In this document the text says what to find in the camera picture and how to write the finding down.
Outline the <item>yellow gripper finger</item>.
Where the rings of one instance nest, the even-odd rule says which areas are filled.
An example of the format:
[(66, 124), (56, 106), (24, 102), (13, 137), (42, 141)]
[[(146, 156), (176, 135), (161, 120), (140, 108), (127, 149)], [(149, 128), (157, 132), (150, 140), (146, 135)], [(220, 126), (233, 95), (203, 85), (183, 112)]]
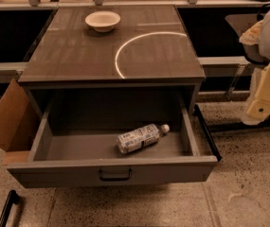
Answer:
[(250, 83), (250, 96), (243, 108), (244, 124), (258, 124), (270, 115), (270, 63), (263, 69), (255, 68)]

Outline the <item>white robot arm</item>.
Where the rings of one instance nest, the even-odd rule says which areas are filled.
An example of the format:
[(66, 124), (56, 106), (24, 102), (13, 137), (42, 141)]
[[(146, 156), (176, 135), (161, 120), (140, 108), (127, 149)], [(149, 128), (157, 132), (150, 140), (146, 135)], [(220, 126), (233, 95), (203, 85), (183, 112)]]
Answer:
[[(259, 53), (270, 61), (270, 10), (264, 18), (240, 37), (242, 44), (259, 46)], [(250, 97), (241, 118), (245, 125), (258, 125), (270, 115), (270, 62), (261, 70), (257, 86), (251, 86)]]

